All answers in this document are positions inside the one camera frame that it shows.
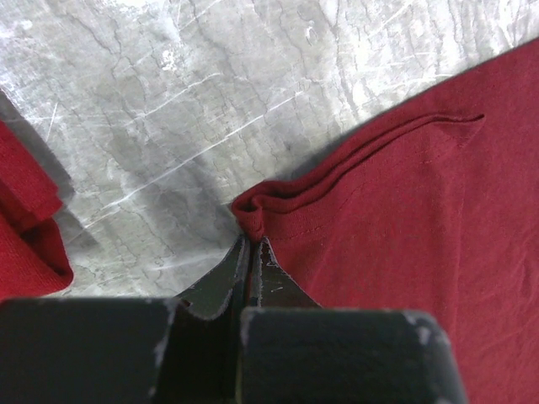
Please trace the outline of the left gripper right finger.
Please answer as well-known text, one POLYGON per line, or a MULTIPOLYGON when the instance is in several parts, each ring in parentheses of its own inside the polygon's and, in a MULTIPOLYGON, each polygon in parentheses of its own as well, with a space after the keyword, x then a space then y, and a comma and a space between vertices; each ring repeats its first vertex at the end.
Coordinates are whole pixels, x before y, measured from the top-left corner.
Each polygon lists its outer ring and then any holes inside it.
POLYGON ((254 255, 241 316, 241 403, 465 403, 451 342, 422 311, 323 309, 280 267, 254 255))

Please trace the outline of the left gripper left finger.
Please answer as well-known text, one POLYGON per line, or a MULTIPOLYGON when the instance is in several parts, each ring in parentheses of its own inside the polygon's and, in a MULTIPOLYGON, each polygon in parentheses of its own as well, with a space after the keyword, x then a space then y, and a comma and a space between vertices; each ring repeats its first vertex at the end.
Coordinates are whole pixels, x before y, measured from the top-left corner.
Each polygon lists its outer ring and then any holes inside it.
POLYGON ((231 403, 248 241, 174 297, 1 304, 4 403, 231 403))

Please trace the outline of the dark maroon t shirt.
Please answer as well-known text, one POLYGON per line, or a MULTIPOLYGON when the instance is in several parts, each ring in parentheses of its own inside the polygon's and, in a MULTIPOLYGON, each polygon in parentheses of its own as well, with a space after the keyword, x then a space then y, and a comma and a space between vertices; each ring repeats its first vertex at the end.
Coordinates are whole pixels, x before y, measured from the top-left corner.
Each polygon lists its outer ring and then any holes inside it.
POLYGON ((318 304, 415 309, 469 400, 538 400, 538 43, 377 116, 312 171, 232 203, 318 304))

